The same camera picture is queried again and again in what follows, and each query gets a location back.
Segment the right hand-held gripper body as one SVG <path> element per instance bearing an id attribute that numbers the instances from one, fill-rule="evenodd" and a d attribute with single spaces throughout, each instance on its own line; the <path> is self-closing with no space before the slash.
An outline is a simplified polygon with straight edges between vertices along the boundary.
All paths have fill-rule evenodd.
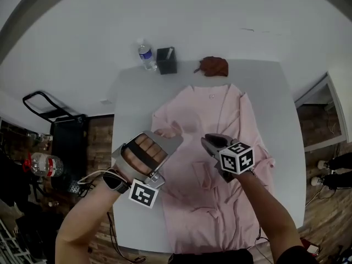
<path id="1" fill-rule="evenodd" d="M 255 164 L 254 149 L 251 146 L 239 140 L 233 140 L 232 143 L 226 148 L 219 149 L 219 159 L 215 165 L 227 183 L 230 183 L 235 175 L 250 171 Z"/>

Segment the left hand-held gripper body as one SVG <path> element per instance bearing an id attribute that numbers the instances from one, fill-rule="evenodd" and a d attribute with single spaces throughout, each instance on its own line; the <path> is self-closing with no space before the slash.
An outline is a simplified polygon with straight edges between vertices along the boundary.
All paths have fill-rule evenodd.
<path id="1" fill-rule="evenodd" d="M 151 147 L 157 147 L 162 159 L 157 161 L 154 157 L 143 150 L 138 139 L 150 140 Z M 126 143 L 123 143 L 112 153 L 115 160 L 114 165 L 118 173 L 122 175 L 126 186 L 129 187 L 129 200 L 136 202 L 147 208 L 153 208 L 159 189 L 165 183 L 165 179 L 160 173 L 163 164 L 171 157 L 177 148 L 182 144 L 181 135 L 165 137 L 152 131 L 145 130 Z M 144 172 L 131 165 L 125 156 L 125 151 L 130 150 L 133 157 L 147 167 Z"/>

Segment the pink robe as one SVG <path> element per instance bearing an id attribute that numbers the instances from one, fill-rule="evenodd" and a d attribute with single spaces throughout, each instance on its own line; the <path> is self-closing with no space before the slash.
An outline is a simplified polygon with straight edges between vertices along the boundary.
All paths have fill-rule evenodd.
<path id="1" fill-rule="evenodd" d="M 237 180 L 226 182 L 201 138 L 218 133 L 253 147 L 253 171 L 273 191 L 268 153 L 246 93 L 234 85 L 188 86 L 152 116 L 152 130 L 176 128 L 183 143 L 163 164 L 159 196 L 175 254 L 202 254 L 253 246 L 259 223 Z"/>

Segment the person's right forearm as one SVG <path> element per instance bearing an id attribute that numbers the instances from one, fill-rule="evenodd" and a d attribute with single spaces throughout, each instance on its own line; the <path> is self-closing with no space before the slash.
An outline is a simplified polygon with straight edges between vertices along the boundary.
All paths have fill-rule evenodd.
<path id="1" fill-rule="evenodd" d="M 302 246 L 298 230 L 284 206 L 249 172 L 236 177 L 270 243 L 274 262 L 294 246 Z"/>

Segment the person's left forearm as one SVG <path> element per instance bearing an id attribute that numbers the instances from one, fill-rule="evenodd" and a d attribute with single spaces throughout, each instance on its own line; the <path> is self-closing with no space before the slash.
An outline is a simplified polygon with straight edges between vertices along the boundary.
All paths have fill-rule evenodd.
<path id="1" fill-rule="evenodd" d="M 56 237 L 55 264 L 90 264 L 91 240 L 120 195 L 101 181 L 69 211 Z"/>

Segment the person's left hand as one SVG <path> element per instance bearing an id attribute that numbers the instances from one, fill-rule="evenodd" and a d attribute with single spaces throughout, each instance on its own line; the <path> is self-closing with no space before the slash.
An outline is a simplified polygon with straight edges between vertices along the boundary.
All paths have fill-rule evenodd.
<path id="1" fill-rule="evenodd" d="M 135 143 L 144 151 L 144 153 L 148 154 L 149 157 L 157 162 L 157 165 L 159 165 L 167 156 L 167 154 L 145 134 L 139 135 L 135 139 Z M 130 166 L 140 173 L 148 175 L 152 172 L 152 169 L 137 158 L 129 148 L 126 148 L 123 151 L 123 157 Z"/>

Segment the black wrist watch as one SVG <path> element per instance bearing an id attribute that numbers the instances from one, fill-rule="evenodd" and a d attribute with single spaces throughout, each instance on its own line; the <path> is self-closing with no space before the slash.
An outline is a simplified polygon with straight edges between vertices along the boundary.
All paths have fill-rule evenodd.
<path id="1" fill-rule="evenodd" d="M 102 179 L 111 190 L 120 194 L 125 193 L 130 188 L 129 183 L 122 178 L 113 175 L 113 173 L 104 173 Z"/>

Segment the brown leather pouch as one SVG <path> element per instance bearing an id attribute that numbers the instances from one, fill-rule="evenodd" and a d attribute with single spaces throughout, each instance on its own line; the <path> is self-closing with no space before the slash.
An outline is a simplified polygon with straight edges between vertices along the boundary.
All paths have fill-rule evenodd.
<path id="1" fill-rule="evenodd" d="M 194 70 L 194 73 L 199 71 L 202 71 L 206 77 L 227 77 L 229 73 L 229 65 L 223 58 L 209 56 L 199 61 L 199 67 Z"/>

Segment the black hand cart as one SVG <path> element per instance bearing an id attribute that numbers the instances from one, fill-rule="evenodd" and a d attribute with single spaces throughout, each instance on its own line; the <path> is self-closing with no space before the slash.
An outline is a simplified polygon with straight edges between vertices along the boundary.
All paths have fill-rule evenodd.
<path id="1" fill-rule="evenodd" d="M 28 103 L 36 96 L 42 96 L 52 108 L 40 112 L 33 103 Z M 48 163 L 46 175 L 51 179 L 52 188 L 77 194 L 80 190 L 78 181 L 86 175 L 87 116 L 77 114 L 58 100 L 52 100 L 43 91 L 24 96 L 23 104 L 51 124 L 51 154 L 44 161 Z"/>

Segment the black square holder box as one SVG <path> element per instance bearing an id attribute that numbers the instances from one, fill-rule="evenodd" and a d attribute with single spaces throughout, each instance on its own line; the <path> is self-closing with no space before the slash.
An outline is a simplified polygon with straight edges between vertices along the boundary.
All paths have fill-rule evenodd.
<path id="1" fill-rule="evenodd" d="M 177 59 L 175 48 L 159 48 L 156 55 L 156 63 L 161 75 L 177 73 Z"/>

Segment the person's black clothing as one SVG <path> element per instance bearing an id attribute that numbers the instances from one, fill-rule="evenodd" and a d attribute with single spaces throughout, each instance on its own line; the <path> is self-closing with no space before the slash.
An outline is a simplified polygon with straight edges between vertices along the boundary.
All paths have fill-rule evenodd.
<path id="1" fill-rule="evenodd" d="M 254 259 L 247 249 L 239 249 L 201 255 L 173 254 L 168 264 L 254 264 Z M 304 247 L 294 246 L 283 252 L 276 264 L 319 264 L 319 262 Z"/>

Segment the large clear water jug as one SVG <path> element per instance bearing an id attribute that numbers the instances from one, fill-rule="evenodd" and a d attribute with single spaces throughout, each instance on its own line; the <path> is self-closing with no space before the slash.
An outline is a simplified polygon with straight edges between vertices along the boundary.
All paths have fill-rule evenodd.
<path id="1" fill-rule="evenodd" d="M 31 171 L 39 177 L 58 177 L 64 172 L 62 160 L 45 153 L 30 153 L 23 163 L 24 172 Z"/>

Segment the white side table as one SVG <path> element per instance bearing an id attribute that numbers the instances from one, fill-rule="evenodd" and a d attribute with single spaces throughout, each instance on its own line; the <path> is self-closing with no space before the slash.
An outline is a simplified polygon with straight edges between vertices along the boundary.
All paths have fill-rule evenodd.
<path id="1" fill-rule="evenodd" d="M 330 73 L 295 101 L 305 152 L 352 142 L 352 129 L 342 92 Z"/>

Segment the small clear water bottle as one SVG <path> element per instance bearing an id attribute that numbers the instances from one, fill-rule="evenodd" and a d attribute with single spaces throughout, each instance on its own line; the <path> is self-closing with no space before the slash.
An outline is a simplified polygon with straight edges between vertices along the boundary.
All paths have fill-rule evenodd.
<path id="1" fill-rule="evenodd" d="M 143 38 L 137 40 L 138 54 L 146 70 L 156 71 L 157 64 L 153 55 L 152 47 Z"/>

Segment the clear empty bottle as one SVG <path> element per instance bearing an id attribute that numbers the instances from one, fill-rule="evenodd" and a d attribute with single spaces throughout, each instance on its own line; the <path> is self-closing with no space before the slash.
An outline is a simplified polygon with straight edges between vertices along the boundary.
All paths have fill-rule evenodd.
<path id="1" fill-rule="evenodd" d="M 31 142 L 32 147 L 41 147 L 45 150 L 49 149 L 53 141 L 53 135 L 45 133 L 28 132 L 27 137 Z"/>

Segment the white metal rack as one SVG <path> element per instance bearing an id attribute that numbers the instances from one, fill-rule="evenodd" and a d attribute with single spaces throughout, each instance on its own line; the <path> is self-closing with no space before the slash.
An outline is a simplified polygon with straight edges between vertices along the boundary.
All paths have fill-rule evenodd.
<path id="1" fill-rule="evenodd" d="M 18 256 L 18 253 L 21 253 L 18 244 L 15 244 L 15 239 L 10 236 L 0 219 L 0 264 L 28 264 L 23 256 Z"/>

